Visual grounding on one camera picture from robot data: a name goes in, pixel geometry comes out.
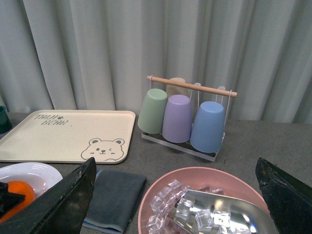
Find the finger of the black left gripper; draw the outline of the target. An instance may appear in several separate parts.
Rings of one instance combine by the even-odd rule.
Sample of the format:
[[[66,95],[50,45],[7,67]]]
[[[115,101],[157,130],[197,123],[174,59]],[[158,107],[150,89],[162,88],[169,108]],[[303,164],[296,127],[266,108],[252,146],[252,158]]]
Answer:
[[[8,191],[8,183],[0,183],[0,217],[5,216],[10,210],[25,200],[25,195]]]

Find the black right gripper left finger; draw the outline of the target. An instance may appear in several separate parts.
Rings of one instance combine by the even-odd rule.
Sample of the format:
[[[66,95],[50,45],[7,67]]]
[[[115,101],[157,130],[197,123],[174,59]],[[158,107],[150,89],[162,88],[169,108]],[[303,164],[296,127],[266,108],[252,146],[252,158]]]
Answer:
[[[78,234],[92,199],[96,163],[90,158],[0,225],[2,234]]]

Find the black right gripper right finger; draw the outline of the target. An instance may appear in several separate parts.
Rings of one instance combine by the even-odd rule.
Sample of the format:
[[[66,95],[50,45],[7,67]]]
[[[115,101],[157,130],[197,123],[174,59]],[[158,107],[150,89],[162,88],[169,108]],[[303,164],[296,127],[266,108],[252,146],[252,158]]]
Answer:
[[[312,188],[264,158],[255,168],[262,196],[281,234],[312,232]]]

